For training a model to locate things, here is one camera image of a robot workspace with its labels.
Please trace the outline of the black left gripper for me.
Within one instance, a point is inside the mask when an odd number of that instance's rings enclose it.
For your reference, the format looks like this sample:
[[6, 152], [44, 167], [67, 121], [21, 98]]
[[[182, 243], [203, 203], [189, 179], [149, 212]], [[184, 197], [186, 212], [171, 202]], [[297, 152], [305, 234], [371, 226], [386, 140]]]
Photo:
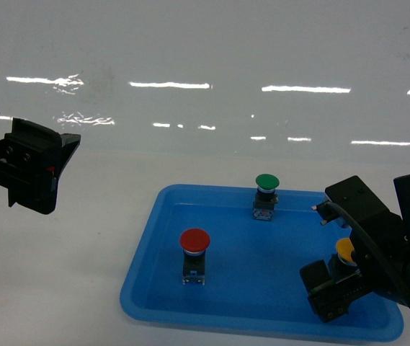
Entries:
[[79, 134], [60, 134], [29, 120], [13, 119], [0, 140], [0, 186], [8, 204], [48, 215], [55, 210], [61, 174], [81, 143]]

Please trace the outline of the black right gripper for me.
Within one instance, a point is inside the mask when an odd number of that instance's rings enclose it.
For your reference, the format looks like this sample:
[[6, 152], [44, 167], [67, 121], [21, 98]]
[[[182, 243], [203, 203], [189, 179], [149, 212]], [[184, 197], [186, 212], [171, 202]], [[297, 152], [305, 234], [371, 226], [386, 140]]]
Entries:
[[328, 205], [351, 226], [347, 238], [355, 248], [352, 259], [358, 270], [335, 280], [323, 259], [300, 268], [313, 312], [323, 322], [332, 321], [371, 292], [410, 309], [410, 201], [399, 203], [399, 215], [368, 221], [362, 224], [364, 228], [337, 204]]

